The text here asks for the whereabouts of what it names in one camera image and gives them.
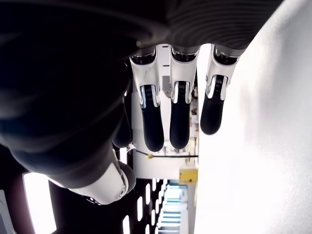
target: white plastic casing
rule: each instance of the white plastic casing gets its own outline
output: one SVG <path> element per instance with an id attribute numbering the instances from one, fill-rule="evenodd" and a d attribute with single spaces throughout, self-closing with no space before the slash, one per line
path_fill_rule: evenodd
<path id="1" fill-rule="evenodd" d="M 206 81 L 207 81 L 207 87 L 206 87 L 206 95 L 208 97 L 208 94 L 210 92 L 211 88 L 211 81 L 213 79 L 214 75 L 221 75 L 227 77 L 227 84 L 226 87 L 231 82 L 232 75 L 234 73 L 234 69 L 236 67 L 237 61 L 232 64 L 232 65 L 223 65 L 218 63 L 215 58 L 214 58 L 214 49 L 215 46 L 211 45 L 211 50 L 210 50 L 210 57 L 209 57 L 209 62 L 208 62 L 208 69 L 207 69 L 207 74 L 206 74 Z"/>
<path id="2" fill-rule="evenodd" d="M 159 83 L 159 73 L 158 73 L 158 63 L 157 63 L 157 49 L 156 49 L 156 57 L 155 60 L 149 64 L 136 64 L 130 59 L 133 76 L 136 84 L 136 90 L 140 97 L 140 103 L 143 103 L 141 86 L 143 85 L 155 85 L 156 90 L 156 98 L 157 103 L 160 102 L 159 99 L 159 91 L 160 91 L 160 83 Z"/>
<path id="3" fill-rule="evenodd" d="M 175 83 L 177 81 L 187 81 L 190 83 L 189 97 L 185 97 L 188 100 L 192 99 L 191 92 L 194 87 L 194 80 L 196 74 L 197 58 L 189 62 L 180 62 L 176 60 L 172 55 L 172 48 L 169 46 L 170 54 L 170 88 L 171 88 L 171 99 L 175 99 Z"/>
<path id="4" fill-rule="evenodd" d="M 114 201 L 120 200 L 128 192 L 128 179 L 125 173 L 120 175 L 118 169 L 113 163 L 109 165 L 105 173 L 94 183 L 78 189 L 69 189 L 70 191 L 94 198 L 102 205 L 110 204 Z"/>

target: black rubber fingertip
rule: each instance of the black rubber fingertip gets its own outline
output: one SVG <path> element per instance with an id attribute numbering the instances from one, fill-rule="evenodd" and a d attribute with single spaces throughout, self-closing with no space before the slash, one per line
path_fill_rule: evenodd
<path id="1" fill-rule="evenodd" d="M 217 98 L 208 99 L 205 94 L 200 118 L 200 127 L 205 134 L 212 135 L 219 130 L 222 121 L 223 104 L 224 101 Z"/>
<path id="2" fill-rule="evenodd" d="M 162 128 L 160 105 L 147 106 L 142 109 L 144 139 L 150 151 L 158 152 L 164 146 L 164 130 Z"/>
<path id="3" fill-rule="evenodd" d="M 176 149 L 183 149 L 190 139 L 190 105 L 178 99 L 171 102 L 170 142 Z"/>

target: dark sleeve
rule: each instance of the dark sleeve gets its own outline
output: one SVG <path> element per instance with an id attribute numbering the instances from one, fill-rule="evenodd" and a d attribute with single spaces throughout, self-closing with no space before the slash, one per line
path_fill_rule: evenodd
<path id="1" fill-rule="evenodd" d="M 131 79 L 114 45 L 128 40 L 53 30 L 1 38 L 0 143 L 45 174 L 105 155 Z"/>

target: white wall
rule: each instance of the white wall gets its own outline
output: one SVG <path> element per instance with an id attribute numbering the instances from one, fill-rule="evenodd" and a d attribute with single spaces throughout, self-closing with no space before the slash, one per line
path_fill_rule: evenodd
<path id="1" fill-rule="evenodd" d="M 198 59 L 200 107 L 209 46 Z M 223 121 L 199 137 L 195 233 L 312 233 L 312 1 L 286 0 L 240 59 Z"/>

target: yellow box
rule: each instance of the yellow box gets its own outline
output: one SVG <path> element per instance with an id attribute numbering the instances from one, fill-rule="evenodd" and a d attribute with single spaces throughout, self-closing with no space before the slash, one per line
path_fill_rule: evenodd
<path id="1" fill-rule="evenodd" d="M 179 184 L 196 184 L 198 180 L 198 169 L 180 169 Z"/>

